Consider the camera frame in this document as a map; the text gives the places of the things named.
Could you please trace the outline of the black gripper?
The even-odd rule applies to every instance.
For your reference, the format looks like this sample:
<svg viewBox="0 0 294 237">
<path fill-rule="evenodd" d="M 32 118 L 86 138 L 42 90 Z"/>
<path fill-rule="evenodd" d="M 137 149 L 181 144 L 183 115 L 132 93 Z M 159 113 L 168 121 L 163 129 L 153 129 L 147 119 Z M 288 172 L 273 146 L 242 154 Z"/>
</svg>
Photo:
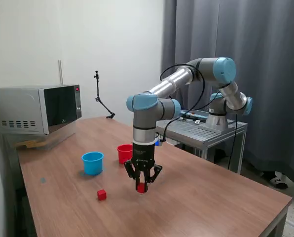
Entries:
<svg viewBox="0 0 294 237">
<path fill-rule="evenodd" d="M 161 165 L 154 165 L 154 144 L 139 145 L 133 144 L 132 161 L 124 162 L 124 167 L 130 178 L 135 180 L 135 189 L 139 190 L 140 185 L 140 171 L 144 173 L 144 192 L 148 190 L 148 183 L 153 183 L 162 170 Z M 153 167 L 153 175 L 150 175 L 150 169 Z"/>
</svg>

